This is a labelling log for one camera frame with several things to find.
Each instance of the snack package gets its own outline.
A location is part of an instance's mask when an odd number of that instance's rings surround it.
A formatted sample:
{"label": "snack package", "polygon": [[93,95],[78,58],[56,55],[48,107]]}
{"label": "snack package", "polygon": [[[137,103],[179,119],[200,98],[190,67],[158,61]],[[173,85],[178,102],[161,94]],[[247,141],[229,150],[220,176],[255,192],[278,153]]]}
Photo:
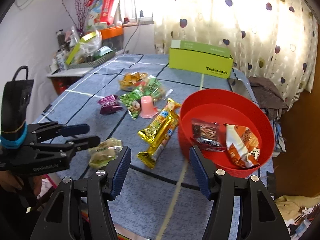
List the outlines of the snack package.
{"label": "snack package", "polygon": [[147,76],[148,73],[127,73],[124,75],[124,78],[119,81],[120,89],[124,91],[133,91]]}
{"label": "snack package", "polygon": [[232,163],[241,168],[259,165],[259,141],[253,132],[245,126],[227,124],[227,151]]}
{"label": "snack package", "polygon": [[167,119],[167,129],[162,130],[154,143],[148,148],[146,152],[139,152],[137,157],[150,169],[156,165],[156,161],[164,150],[175,128],[179,125],[179,117],[176,113],[172,112],[172,119]]}
{"label": "snack package", "polygon": [[113,114],[120,110],[123,110],[123,107],[120,106],[118,102],[118,96],[111,95],[105,98],[102,98],[98,101],[101,105],[100,114]]}
{"label": "snack package", "polygon": [[119,100],[128,108],[128,112],[135,120],[141,112],[141,98],[144,96],[141,87],[132,92],[119,96]]}
{"label": "snack package", "polygon": [[200,119],[191,119],[193,138],[192,140],[201,150],[224,152],[219,141],[219,124],[205,122]]}
{"label": "snack package", "polygon": [[89,0],[87,30],[92,26],[101,25],[103,29],[113,24],[119,0]]}
{"label": "snack package", "polygon": [[167,105],[157,115],[148,127],[138,132],[138,135],[147,143],[151,144],[155,141],[157,136],[161,136],[167,126],[170,125],[168,120],[174,119],[177,115],[174,111],[181,105],[171,98],[168,98]]}
{"label": "snack package", "polygon": [[109,161],[116,159],[121,150],[121,140],[110,138],[101,142],[97,147],[89,149],[89,154],[91,155],[89,166],[95,169],[102,168]]}
{"label": "snack package", "polygon": [[154,76],[146,77],[142,82],[143,92],[145,96],[151,96],[154,101],[158,101],[165,97],[166,90],[161,82]]}

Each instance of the yellow-green box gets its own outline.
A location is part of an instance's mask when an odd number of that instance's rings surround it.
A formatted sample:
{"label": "yellow-green box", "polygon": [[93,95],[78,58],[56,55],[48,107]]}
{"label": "yellow-green box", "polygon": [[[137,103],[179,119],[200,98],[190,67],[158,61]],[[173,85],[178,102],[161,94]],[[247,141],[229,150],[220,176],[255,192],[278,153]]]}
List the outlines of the yellow-green box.
{"label": "yellow-green box", "polygon": [[233,66],[225,48],[191,41],[172,40],[169,67],[228,78]]}

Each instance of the orange and white snack package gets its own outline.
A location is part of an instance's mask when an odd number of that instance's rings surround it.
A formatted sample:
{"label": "orange and white snack package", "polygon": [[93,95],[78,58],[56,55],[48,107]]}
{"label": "orange and white snack package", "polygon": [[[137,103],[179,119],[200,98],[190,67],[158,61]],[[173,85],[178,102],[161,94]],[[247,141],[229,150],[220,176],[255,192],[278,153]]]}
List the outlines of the orange and white snack package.
{"label": "orange and white snack package", "polygon": [[253,132],[245,126],[227,126],[227,151],[233,164],[241,168],[250,168],[259,165],[259,141]]}

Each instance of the blue band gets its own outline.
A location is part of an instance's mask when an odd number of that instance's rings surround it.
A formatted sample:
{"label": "blue band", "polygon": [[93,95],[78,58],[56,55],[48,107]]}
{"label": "blue band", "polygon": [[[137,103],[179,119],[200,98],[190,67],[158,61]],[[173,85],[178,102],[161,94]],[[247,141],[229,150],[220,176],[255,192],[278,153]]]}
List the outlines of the blue band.
{"label": "blue band", "polygon": [[9,140],[3,138],[1,135],[0,140],[1,140],[2,146],[6,149],[18,149],[21,146],[21,144],[23,143],[23,141],[25,140],[25,138],[27,136],[27,132],[28,132],[27,124],[24,123],[23,133],[18,140],[9,141]]}

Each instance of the window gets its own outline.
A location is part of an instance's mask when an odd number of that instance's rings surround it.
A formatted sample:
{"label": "window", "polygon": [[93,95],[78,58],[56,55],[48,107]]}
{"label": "window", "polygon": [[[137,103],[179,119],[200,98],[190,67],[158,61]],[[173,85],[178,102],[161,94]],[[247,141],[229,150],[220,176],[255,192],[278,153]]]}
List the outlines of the window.
{"label": "window", "polygon": [[120,0],[121,19],[128,18],[130,23],[153,23],[153,0]]}

